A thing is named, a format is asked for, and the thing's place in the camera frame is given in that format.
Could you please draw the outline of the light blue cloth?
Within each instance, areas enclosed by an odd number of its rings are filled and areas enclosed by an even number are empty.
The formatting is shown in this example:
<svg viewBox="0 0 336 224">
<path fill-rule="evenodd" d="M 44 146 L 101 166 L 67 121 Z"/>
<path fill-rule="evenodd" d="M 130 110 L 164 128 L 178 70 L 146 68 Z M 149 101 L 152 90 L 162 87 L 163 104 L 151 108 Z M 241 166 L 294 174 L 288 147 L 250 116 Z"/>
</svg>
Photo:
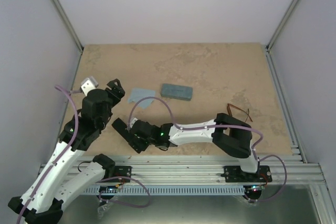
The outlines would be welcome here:
<svg viewBox="0 0 336 224">
<path fill-rule="evenodd" d="M 154 97 L 156 92 L 150 89 L 142 89 L 142 88 L 133 88 L 131 90 L 130 96 L 128 97 L 128 103 L 137 103 L 143 98 Z M 138 106 L 142 109 L 146 109 L 154 99 L 146 99 L 141 101 Z"/>
</svg>

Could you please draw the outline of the black glasses case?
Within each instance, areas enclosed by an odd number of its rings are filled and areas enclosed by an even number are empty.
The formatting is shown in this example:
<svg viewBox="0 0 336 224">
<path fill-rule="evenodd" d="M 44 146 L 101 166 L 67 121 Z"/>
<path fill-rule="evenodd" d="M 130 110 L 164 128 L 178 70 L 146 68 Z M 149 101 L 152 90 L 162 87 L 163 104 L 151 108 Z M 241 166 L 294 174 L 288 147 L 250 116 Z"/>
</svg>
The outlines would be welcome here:
<svg viewBox="0 0 336 224">
<path fill-rule="evenodd" d="M 112 127 L 130 146 L 134 146 L 135 136 L 127 129 L 127 125 L 120 118 L 113 121 Z"/>
</svg>

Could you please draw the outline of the blue-grey glasses case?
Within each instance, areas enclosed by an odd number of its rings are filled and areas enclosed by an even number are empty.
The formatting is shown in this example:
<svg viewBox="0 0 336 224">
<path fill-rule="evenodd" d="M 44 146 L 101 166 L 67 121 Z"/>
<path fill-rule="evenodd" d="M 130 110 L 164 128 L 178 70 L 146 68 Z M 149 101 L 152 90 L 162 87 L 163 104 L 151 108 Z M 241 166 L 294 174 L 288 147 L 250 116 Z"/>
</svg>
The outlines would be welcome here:
<svg viewBox="0 0 336 224">
<path fill-rule="evenodd" d="M 164 83 L 161 86 L 161 97 L 190 101 L 193 96 L 193 88 L 176 84 Z"/>
</svg>

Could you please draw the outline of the brown frame sunglasses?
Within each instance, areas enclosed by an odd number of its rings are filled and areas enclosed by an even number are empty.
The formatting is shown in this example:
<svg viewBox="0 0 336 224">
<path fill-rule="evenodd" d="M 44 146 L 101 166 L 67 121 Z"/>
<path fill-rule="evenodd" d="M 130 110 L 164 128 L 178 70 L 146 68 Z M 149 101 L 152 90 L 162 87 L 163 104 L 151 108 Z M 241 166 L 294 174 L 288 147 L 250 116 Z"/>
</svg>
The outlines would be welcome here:
<svg viewBox="0 0 336 224">
<path fill-rule="evenodd" d="M 228 115 L 231 116 L 231 117 L 233 117 L 232 109 L 235 109 L 237 111 L 240 111 L 240 112 L 243 112 L 243 113 L 246 114 L 245 122 L 247 122 L 247 120 L 250 120 L 251 122 L 253 122 L 253 119 L 250 116 L 250 110 L 249 109 L 247 109 L 245 111 L 245 110 L 243 110 L 243 109 L 241 109 L 241 108 L 239 108 L 239 107 L 237 107 L 237 106 L 235 106 L 235 105 L 233 105 L 231 103 L 227 104 L 226 109 L 227 109 Z"/>
</svg>

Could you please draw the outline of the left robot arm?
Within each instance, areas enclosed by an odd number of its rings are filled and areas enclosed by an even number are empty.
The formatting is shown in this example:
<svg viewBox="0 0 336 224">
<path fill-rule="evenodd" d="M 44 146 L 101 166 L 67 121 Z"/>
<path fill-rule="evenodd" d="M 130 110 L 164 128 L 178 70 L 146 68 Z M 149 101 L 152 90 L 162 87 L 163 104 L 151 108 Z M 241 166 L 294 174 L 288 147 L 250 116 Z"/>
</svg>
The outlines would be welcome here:
<svg viewBox="0 0 336 224">
<path fill-rule="evenodd" d="M 9 208 L 18 214 L 17 223 L 58 223 L 65 209 L 92 184 L 114 178 L 115 162 L 104 154 L 95 156 L 89 166 L 65 182 L 69 170 L 100 136 L 112 117 L 112 108 L 125 95 L 118 79 L 99 89 L 93 77 L 80 87 L 85 97 L 81 109 L 64 126 L 54 152 L 30 188 L 13 197 Z"/>
</svg>

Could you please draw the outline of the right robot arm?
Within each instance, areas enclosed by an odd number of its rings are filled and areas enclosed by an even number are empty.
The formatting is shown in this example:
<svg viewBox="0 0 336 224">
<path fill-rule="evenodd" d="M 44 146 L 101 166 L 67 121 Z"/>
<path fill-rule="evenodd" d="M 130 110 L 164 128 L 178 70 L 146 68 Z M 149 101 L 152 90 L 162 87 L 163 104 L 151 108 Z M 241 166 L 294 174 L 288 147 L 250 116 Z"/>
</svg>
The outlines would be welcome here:
<svg viewBox="0 0 336 224">
<path fill-rule="evenodd" d="M 202 123 L 166 123 L 161 126 L 132 118 L 127 130 L 131 134 L 130 145 L 138 153 L 149 145 L 167 151 L 170 147 L 185 144 L 213 143 L 229 156 L 238 159 L 244 180 L 252 182 L 260 175 L 251 144 L 251 126 L 228 114 L 219 113 L 215 119 Z"/>
</svg>

